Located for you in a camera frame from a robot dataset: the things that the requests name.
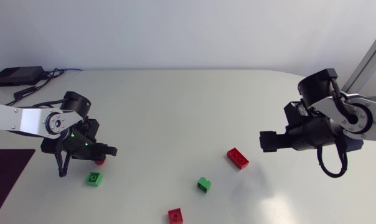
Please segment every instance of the black power adapter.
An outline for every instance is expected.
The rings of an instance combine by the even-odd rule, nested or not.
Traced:
[[[36,85],[43,72],[41,66],[5,68],[0,72],[0,86]]]

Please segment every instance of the white wall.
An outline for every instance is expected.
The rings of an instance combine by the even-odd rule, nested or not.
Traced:
[[[376,0],[0,0],[0,70],[262,68],[342,85],[376,38]]]

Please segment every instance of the white table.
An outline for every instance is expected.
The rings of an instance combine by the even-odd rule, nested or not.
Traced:
[[[376,223],[376,142],[350,152],[349,170],[327,177],[316,152],[263,153],[260,131],[284,132],[283,107],[302,77],[264,70],[69,71],[17,106],[76,91],[92,102],[98,142],[116,146],[103,166],[71,160],[58,177],[39,138],[0,131],[0,148],[34,148],[0,210],[0,223]],[[0,103],[25,87],[0,88]],[[239,171],[236,147],[250,161]],[[334,147],[324,160],[339,169]],[[85,179],[101,172],[98,187]],[[207,194],[200,177],[212,182]]]

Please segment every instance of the red lego brick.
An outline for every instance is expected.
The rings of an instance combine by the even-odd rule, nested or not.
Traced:
[[[243,169],[249,164],[249,160],[243,156],[237,148],[233,148],[227,152],[227,156],[232,160],[232,162],[239,168]]]
[[[105,161],[94,161],[96,165],[102,165]]]
[[[170,220],[170,224],[181,224],[182,223],[181,208],[170,210],[169,220]]]

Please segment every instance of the dark purple mat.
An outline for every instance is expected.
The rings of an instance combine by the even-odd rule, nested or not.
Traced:
[[[34,152],[34,149],[0,149],[0,208]]]

